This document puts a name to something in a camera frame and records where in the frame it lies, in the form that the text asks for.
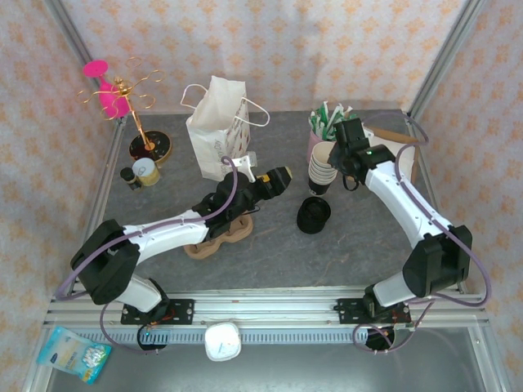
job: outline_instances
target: small jar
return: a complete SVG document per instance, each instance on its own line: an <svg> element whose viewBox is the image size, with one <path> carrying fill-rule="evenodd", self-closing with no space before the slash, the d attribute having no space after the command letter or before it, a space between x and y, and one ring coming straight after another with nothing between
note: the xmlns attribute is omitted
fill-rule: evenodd
<svg viewBox="0 0 523 392"><path fill-rule="evenodd" d="M122 177L123 180L127 182L131 190L141 189L141 182L140 180L138 180L138 177L135 176L134 172L130 167L123 168L120 172L120 177Z"/></svg>

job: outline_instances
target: gold jewelry stand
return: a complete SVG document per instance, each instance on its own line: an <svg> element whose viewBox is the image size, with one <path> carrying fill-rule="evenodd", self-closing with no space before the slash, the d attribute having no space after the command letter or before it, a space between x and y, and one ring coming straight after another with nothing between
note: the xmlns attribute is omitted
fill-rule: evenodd
<svg viewBox="0 0 523 392"><path fill-rule="evenodd" d="M125 62L126 67L128 67L129 69L135 69L139 67L141 64L142 60L139 57L131 57L127 59ZM136 124L136 128L140 133L140 135L135 137L129 145L129 154L135 160L140 158L151 158L156 162L158 166L161 166L162 163L165 162L165 160L171 154L171 139L169 138L169 136L167 136L165 133L161 131L144 131L141 125L140 117L138 116L138 113L136 112L134 105L131 102L131 96L137 96L140 100L152 100L149 105L142 105L141 109L149 109L153 107L153 105L156 103L156 98L154 98L154 96L152 96L151 94L142 94L139 96L134 92L136 86L138 86L141 82L148 80L153 74L161 74L161 77L155 79L154 82L162 82L162 80L165 78L164 71L155 69L149 72L149 74L146 77L141 78L140 80L138 80L138 82L134 84L126 79L115 76L112 85L110 85L104 80L104 74L101 74L99 75L102 81L101 88L104 87L105 89L93 92L88 99L81 100L81 102L86 104L91 100L93 96L100 94L112 94L114 96L114 99L111 101L110 105L104 106L101 110L102 118L104 120L109 121L119 117L123 117L122 115L118 115L118 111L122 109L122 106L125 107L125 105L123 105L123 102L121 101L122 99L124 99L125 103L128 106L128 111L127 108L125 108L126 113L131 113L131 116ZM83 95L84 93L84 90L80 91L77 94L77 98ZM108 110L110 111L110 113L114 113L112 117L108 117Z"/></svg>

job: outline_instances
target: stacked paper cup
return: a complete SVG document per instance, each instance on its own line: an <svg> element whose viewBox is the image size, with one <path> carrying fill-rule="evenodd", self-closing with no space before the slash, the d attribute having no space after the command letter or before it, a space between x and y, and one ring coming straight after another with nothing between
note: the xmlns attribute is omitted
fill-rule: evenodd
<svg viewBox="0 0 523 392"><path fill-rule="evenodd" d="M337 175L337 170L327 163L334 147L332 141L322 141L314 146L309 163L309 191L321 196L327 192Z"/></svg>

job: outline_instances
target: blue packet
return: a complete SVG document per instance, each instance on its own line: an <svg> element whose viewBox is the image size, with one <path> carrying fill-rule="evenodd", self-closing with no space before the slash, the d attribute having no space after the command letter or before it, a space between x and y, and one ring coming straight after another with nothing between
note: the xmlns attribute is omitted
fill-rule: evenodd
<svg viewBox="0 0 523 392"><path fill-rule="evenodd" d="M104 367L110 351L110 345L95 343L68 329L56 327L37 362L76 374L82 381L92 384Z"/></svg>

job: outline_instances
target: white paper bag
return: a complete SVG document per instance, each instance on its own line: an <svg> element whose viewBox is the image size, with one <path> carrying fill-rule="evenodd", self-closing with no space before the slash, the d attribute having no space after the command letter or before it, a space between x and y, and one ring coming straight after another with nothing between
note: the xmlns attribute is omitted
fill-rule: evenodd
<svg viewBox="0 0 523 392"><path fill-rule="evenodd" d="M187 89L192 86L205 90L205 96L196 107L183 103ZM265 124L249 122L248 102L266 113ZM183 91L180 104L194 109L193 115L186 121L190 142L203 178L216 181L223 180L231 170L221 162L221 157L225 155L239 158L247 152L251 137L249 124L264 127L270 121L266 110L246 98L245 82L216 76L211 77L208 90L199 84L187 86Z"/></svg>

